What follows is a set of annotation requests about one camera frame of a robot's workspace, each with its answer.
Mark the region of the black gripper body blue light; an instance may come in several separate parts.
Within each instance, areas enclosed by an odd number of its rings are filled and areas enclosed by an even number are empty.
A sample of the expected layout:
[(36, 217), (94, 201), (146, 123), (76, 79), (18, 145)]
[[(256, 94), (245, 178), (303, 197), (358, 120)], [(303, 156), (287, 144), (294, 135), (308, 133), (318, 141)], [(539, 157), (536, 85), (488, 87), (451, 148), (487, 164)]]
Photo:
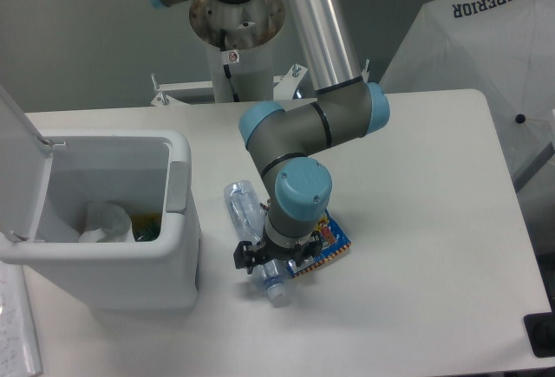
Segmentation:
[(265, 263), (270, 260), (292, 261), (297, 267), (311, 257), (313, 247), (312, 242), (308, 241), (305, 244), (294, 244), (292, 248), (285, 248), (274, 243), (267, 236), (263, 236), (258, 244), (259, 253)]

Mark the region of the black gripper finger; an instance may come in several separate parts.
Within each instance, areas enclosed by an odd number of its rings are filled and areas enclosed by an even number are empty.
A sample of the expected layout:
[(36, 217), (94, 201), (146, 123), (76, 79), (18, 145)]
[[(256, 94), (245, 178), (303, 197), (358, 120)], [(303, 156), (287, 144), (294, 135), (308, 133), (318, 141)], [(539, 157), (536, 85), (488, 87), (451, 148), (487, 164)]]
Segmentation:
[(323, 238), (319, 231), (313, 231), (304, 246), (303, 257), (306, 263), (314, 263), (321, 256)]
[(245, 269), (251, 274), (257, 266), (266, 263), (266, 254), (260, 244), (240, 241), (233, 252), (233, 261), (237, 270)]

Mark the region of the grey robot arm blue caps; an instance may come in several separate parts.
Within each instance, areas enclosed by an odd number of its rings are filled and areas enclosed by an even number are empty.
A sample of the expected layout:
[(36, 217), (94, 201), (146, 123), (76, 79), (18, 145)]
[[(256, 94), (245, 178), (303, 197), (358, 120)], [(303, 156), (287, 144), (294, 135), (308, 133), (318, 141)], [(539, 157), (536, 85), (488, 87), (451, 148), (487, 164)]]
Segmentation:
[[(237, 79), (248, 49), (264, 46), (280, 30), (284, 11), (269, 0), (150, 0), (166, 8), (190, 2), (190, 22), (214, 46), (232, 98), (245, 92)], [(238, 244), (237, 268), (253, 270), (271, 260), (302, 263), (318, 256), (317, 220), (331, 194), (331, 176), (314, 154), (361, 138), (389, 121), (389, 102), (368, 83), (356, 60), (337, 0), (287, 0), (308, 61), (316, 99), (284, 110), (260, 101), (240, 118), (239, 131), (270, 196), (262, 237)]]

